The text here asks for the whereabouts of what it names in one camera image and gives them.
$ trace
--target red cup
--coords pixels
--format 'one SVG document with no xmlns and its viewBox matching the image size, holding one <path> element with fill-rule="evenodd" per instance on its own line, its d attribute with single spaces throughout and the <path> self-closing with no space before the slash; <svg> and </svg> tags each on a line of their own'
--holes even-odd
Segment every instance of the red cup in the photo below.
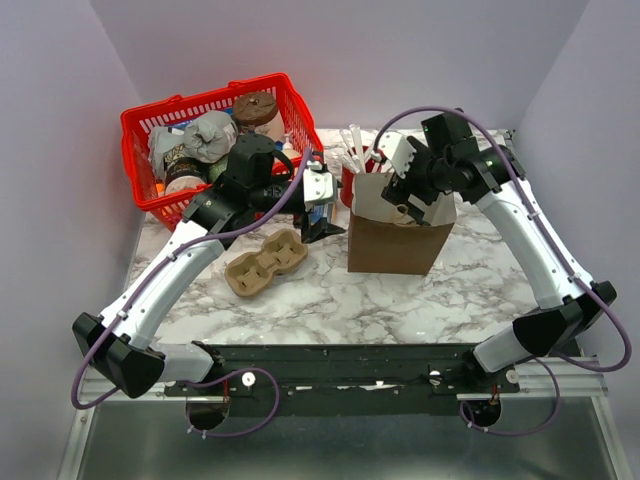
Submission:
<svg viewBox="0 0 640 480">
<path fill-rule="evenodd" d="M 364 152 L 367 152 L 367 149 L 369 147 L 363 147 Z M 351 149 L 351 153 L 355 154 L 355 149 L 352 148 Z M 370 158 L 365 167 L 365 170 L 367 173 L 371 173 L 373 172 L 373 169 L 376 166 L 376 162 L 373 160 L 373 158 Z M 345 204 L 345 206 L 351 208 L 351 202 L 353 201 L 353 178 L 355 177 L 355 174 L 349 170 L 347 167 L 343 166 L 342 167 L 342 189 L 340 190 L 340 200 L 342 200 L 342 203 Z"/>
</svg>

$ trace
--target white marble surface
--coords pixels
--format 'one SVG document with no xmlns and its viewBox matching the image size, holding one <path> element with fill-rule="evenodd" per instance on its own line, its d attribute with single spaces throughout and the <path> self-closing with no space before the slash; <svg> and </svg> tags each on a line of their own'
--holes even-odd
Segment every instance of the white marble surface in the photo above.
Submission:
<svg viewBox="0 0 640 480">
<path fill-rule="evenodd" d="M 339 174 L 342 153 L 336 130 L 320 130 L 331 170 Z M 374 134 L 365 132 L 365 144 Z M 277 277 L 262 294 L 237 297 L 224 279 L 228 262 L 259 250 L 265 237 L 292 228 L 278 216 L 236 240 L 178 300 L 156 340 L 186 343 L 322 344 L 479 342 L 535 306 L 517 262 L 489 221 L 473 206 L 458 205 L 451 236 L 426 277 L 347 273 L 347 235 L 309 246 L 309 258 L 293 274 Z M 336 223 L 349 212 L 338 206 Z M 169 238 L 148 216 L 132 278 Z"/>
</svg>

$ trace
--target white wall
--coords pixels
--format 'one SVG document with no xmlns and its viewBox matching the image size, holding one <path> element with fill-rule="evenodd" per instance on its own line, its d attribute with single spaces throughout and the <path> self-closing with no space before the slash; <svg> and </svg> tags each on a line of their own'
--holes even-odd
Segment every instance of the white wall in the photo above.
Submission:
<svg viewBox="0 0 640 480">
<path fill-rule="evenodd" d="M 515 127 L 587 3 L 91 1 L 143 100 L 284 71 L 325 127 L 428 103 Z"/>
<path fill-rule="evenodd" d="M 519 126 L 517 152 L 560 236 L 597 279 L 618 290 L 614 310 L 636 346 L 607 375 L 611 405 L 640 478 L 640 3 L 591 0 Z M 621 341 L 602 318 L 584 337 L 603 364 Z"/>
<path fill-rule="evenodd" d="M 71 324 L 122 288 L 140 216 L 119 156 L 139 103 L 85 0 L 0 16 L 0 475 L 55 478 L 80 354 Z"/>
</svg>

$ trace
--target red plastic basket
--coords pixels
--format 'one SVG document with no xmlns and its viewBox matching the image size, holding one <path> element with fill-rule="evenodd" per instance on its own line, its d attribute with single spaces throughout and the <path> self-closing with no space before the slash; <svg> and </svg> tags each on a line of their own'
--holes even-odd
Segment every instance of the red plastic basket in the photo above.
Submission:
<svg viewBox="0 0 640 480">
<path fill-rule="evenodd" d="M 309 108 L 284 73 L 230 82 L 227 88 L 191 97 L 175 95 L 162 102 L 126 110 L 120 117 L 122 158 L 131 180 L 136 205 L 145 212 L 153 213 L 167 228 L 173 230 L 191 198 L 206 188 L 205 185 L 201 185 L 196 189 L 183 190 L 171 195 L 158 194 L 148 160 L 147 146 L 149 132 L 154 126 L 192 120 L 209 110 L 224 110 L 231 107 L 239 96 L 257 91 L 269 92 L 276 98 L 285 131 L 291 132 L 291 143 L 297 151 L 302 152 L 308 146 L 322 151 Z M 279 171 L 281 168 L 284 166 L 277 163 L 274 170 Z"/>
</svg>

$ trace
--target brown paper bag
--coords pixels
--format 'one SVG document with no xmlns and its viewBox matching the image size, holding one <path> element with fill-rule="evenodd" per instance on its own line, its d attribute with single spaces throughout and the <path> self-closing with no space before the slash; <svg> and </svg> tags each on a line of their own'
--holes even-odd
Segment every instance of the brown paper bag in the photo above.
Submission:
<svg viewBox="0 0 640 480">
<path fill-rule="evenodd" d="M 391 175 L 368 173 L 354 178 L 348 271 L 426 275 L 456 221 L 453 195 L 441 195 L 428 207 L 412 198 L 431 224 L 419 226 L 381 197 Z"/>
</svg>

